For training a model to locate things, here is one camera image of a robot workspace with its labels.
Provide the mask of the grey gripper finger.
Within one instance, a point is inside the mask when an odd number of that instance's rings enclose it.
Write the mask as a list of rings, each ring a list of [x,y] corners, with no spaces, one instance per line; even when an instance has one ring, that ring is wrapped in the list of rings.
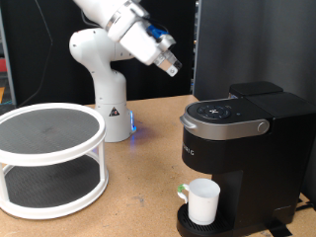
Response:
[[[160,69],[169,69],[172,63],[170,62],[171,53],[169,50],[162,52],[155,59],[154,64]]]
[[[176,57],[169,57],[162,63],[162,69],[171,77],[174,77],[182,67],[182,63]]]

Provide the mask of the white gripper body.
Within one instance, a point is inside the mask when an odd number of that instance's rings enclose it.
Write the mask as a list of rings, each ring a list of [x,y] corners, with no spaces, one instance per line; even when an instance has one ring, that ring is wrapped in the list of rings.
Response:
[[[161,50],[154,38],[146,32],[146,27],[147,22],[140,19],[119,23],[119,43],[140,62],[150,65]]]

